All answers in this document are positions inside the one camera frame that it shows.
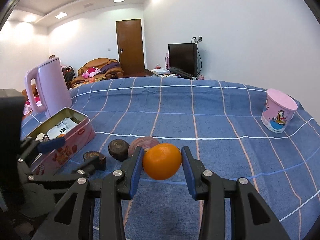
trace black tv screen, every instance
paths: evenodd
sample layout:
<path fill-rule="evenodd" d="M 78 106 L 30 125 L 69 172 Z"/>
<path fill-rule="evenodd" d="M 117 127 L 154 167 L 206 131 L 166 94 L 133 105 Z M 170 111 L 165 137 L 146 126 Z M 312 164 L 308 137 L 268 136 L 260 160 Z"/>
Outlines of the black tv screen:
<path fill-rule="evenodd" d="M 192 76 L 197 76 L 197 44 L 181 43 L 169 44 L 168 46 L 170 68 L 173 67 Z"/>

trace wooden door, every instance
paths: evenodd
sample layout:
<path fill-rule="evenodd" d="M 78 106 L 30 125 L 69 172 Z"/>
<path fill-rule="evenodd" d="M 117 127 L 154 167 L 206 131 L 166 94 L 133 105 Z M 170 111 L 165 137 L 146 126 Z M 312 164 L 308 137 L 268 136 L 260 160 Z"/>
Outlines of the wooden door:
<path fill-rule="evenodd" d="M 144 72 L 141 19 L 116 22 L 116 30 L 124 75 Z"/>

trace air vent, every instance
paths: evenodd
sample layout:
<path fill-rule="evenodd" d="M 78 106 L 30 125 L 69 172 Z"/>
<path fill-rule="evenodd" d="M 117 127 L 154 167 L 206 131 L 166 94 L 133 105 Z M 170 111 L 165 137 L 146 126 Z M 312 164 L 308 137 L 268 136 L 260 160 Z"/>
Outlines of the air vent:
<path fill-rule="evenodd" d="M 88 4 L 85 4 L 83 7 L 84 8 L 88 8 L 88 7 L 93 6 L 93 5 L 94 5 L 93 3 L 88 3 Z"/>

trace kettle handle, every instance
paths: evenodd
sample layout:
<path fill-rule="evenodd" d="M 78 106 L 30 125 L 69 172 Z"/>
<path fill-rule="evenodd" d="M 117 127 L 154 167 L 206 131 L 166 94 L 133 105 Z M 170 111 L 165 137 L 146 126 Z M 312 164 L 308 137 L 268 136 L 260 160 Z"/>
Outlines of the kettle handle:
<path fill-rule="evenodd" d="M 45 105 L 45 101 L 44 101 L 44 97 L 42 95 L 41 85 L 38 81 L 38 77 L 39 76 L 38 76 L 38 68 L 37 67 L 29 70 L 25 76 L 25 86 L 26 86 L 26 92 L 27 92 L 28 99 L 29 99 L 32 110 L 35 111 L 36 113 L 41 113 L 41 112 L 46 111 L 47 107 Z M 31 87 L 31 80 L 33 78 L 36 81 L 36 87 L 37 87 L 38 95 L 39 95 L 42 106 L 37 106 L 36 101 L 35 101 L 35 96 L 33 95 L 32 87 Z"/>

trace pink cup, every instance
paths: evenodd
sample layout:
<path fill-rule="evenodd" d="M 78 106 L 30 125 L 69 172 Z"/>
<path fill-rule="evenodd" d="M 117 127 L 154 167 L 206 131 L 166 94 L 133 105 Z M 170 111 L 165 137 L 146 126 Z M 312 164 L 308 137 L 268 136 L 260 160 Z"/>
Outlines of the pink cup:
<path fill-rule="evenodd" d="M 291 97 L 271 88 L 267 90 L 261 121 L 270 131 L 282 133 L 297 109 L 298 106 Z"/>

